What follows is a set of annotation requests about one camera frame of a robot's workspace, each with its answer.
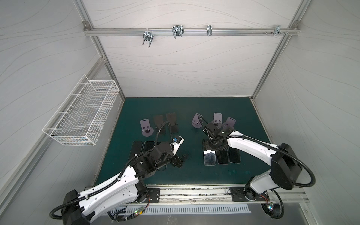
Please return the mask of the black phone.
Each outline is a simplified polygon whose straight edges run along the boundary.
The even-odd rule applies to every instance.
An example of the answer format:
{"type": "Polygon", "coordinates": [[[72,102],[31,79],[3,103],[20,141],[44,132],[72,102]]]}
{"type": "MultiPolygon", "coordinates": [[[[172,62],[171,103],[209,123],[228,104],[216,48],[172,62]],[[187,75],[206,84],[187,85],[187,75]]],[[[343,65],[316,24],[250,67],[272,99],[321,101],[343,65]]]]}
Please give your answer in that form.
{"type": "Polygon", "coordinates": [[[212,150],[209,146],[208,140],[202,141],[202,149],[203,149],[203,161],[205,166],[215,166],[216,165],[216,152],[212,150]]]}

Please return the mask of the purple phone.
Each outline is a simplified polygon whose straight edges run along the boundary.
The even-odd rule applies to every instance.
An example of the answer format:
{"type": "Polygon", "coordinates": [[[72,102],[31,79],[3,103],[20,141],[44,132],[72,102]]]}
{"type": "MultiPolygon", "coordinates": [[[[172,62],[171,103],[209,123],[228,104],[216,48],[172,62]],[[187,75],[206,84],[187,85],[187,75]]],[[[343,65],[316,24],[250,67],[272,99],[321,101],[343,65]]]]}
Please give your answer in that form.
{"type": "Polygon", "coordinates": [[[228,165],[229,164],[229,158],[228,158],[227,151],[217,151],[216,157],[217,157],[217,163],[219,165],[228,165]]]}

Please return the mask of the purple round stand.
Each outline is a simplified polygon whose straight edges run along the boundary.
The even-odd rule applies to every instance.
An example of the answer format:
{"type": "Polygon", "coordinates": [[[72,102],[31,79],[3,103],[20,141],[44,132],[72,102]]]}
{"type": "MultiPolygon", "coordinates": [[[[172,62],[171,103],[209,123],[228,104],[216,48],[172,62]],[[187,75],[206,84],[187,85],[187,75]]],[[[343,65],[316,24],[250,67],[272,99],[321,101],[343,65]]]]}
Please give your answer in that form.
{"type": "Polygon", "coordinates": [[[140,120],[141,125],[141,133],[144,137],[150,137],[154,133],[154,129],[150,125],[150,121],[148,119],[140,120]]]}
{"type": "Polygon", "coordinates": [[[199,129],[202,127],[200,119],[199,119],[200,116],[201,116],[200,114],[196,113],[191,122],[192,126],[196,129],[199,129]]]}
{"type": "Polygon", "coordinates": [[[236,119],[228,117],[227,120],[222,124],[222,127],[234,129],[235,124],[236,124],[236,119]]]}
{"type": "Polygon", "coordinates": [[[222,126],[222,113],[216,112],[213,115],[213,120],[212,120],[212,124],[214,124],[217,127],[221,127],[222,126]]]}

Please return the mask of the white edged phone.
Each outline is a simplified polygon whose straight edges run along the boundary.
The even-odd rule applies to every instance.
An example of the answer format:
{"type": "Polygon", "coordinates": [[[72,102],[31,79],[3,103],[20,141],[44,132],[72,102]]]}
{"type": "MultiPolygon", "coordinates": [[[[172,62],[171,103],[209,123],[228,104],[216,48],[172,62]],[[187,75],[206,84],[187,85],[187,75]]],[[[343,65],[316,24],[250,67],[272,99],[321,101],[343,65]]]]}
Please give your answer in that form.
{"type": "Polygon", "coordinates": [[[229,162],[233,164],[241,163],[241,151],[235,148],[229,148],[229,162]]]}

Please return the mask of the teal edged phone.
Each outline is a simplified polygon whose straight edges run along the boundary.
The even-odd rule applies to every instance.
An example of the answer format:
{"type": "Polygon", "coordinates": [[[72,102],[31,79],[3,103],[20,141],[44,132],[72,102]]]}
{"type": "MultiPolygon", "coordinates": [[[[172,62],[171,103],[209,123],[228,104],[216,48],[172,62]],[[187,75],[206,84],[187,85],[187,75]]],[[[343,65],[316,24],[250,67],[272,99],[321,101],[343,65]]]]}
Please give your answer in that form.
{"type": "Polygon", "coordinates": [[[139,155],[142,152],[142,149],[143,149],[143,141],[134,141],[132,143],[128,159],[131,159],[135,155],[139,155]]]}

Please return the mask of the black folding phone stand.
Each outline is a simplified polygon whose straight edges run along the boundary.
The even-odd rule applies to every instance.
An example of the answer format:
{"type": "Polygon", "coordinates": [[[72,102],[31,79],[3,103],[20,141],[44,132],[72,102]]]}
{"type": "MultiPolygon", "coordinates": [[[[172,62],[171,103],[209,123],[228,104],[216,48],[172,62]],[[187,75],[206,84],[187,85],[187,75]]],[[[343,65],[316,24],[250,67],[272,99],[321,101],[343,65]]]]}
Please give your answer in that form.
{"type": "Polygon", "coordinates": [[[155,124],[155,129],[156,130],[159,130],[163,123],[164,123],[164,116],[163,115],[154,116],[154,124],[155,124]]]}

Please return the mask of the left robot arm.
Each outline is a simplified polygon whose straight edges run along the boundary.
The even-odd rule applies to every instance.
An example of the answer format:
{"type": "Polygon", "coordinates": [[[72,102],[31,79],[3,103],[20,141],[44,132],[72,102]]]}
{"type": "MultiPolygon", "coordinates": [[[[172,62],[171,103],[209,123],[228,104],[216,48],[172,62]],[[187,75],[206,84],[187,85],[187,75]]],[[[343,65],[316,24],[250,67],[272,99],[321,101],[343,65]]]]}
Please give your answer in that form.
{"type": "Polygon", "coordinates": [[[89,225],[122,204],[142,202],[148,194],[145,179],[168,164],[181,167],[186,156],[179,157],[176,153],[183,142],[180,136],[170,136],[168,142],[155,140],[150,150],[134,155],[112,178],[82,192],[75,189],[68,192],[63,204],[52,209],[49,217],[65,225],[89,225]]]}

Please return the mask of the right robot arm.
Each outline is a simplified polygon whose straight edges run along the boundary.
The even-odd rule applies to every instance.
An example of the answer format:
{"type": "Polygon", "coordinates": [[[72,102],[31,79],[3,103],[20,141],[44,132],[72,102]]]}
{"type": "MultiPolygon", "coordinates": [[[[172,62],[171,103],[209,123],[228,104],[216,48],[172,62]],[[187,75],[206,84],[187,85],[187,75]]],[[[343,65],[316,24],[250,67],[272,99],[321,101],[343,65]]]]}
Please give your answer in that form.
{"type": "Polygon", "coordinates": [[[265,203],[261,205],[264,213],[272,219],[281,219],[285,213],[283,201],[274,203],[265,197],[268,190],[276,192],[278,188],[292,190],[293,187],[309,188],[315,185],[316,177],[311,169],[299,160],[291,146],[282,143],[275,145],[246,136],[232,127],[220,129],[209,123],[205,124],[203,116],[196,114],[192,120],[196,128],[202,128],[207,139],[203,141],[205,152],[226,152],[239,150],[252,155],[267,165],[270,169],[260,175],[253,176],[243,187],[229,188],[232,201],[244,200],[255,202],[262,198],[265,203]]]}

